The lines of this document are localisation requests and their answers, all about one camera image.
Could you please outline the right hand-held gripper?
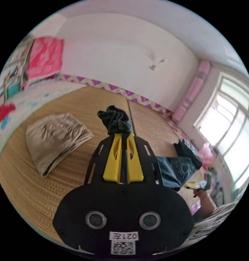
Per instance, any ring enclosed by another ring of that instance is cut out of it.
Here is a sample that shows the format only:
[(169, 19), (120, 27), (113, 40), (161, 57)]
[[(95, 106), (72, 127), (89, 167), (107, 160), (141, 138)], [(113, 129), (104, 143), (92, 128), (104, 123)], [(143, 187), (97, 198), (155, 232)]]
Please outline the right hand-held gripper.
[(187, 189), (200, 189), (207, 191), (211, 188), (212, 185), (212, 175), (210, 173), (204, 174), (204, 180), (198, 182), (187, 182), (184, 184), (184, 188)]

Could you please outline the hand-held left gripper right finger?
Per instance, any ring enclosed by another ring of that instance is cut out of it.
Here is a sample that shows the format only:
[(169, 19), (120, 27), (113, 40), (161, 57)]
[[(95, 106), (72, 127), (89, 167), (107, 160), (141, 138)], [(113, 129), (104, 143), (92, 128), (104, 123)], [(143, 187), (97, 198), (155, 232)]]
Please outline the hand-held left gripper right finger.
[(127, 138), (127, 158), (129, 183), (142, 182), (144, 175), (133, 134), (130, 134)]

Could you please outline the person's right hand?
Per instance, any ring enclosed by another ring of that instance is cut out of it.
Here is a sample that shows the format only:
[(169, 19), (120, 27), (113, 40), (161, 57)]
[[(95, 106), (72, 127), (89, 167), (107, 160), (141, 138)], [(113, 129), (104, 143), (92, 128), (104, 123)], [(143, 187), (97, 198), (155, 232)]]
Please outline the person's right hand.
[(202, 189), (195, 189), (193, 190), (193, 193), (194, 197), (198, 197), (200, 201), (205, 200), (209, 196), (208, 192)]

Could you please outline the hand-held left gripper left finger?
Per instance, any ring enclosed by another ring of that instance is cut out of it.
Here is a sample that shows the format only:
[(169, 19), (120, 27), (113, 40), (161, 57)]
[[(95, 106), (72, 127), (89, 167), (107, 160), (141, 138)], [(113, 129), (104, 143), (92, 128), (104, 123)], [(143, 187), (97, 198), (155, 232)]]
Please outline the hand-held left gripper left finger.
[(122, 135), (113, 135), (110, 152), (107, 158), (103, 179), (106, 182), (120, 182), (122, 160)]

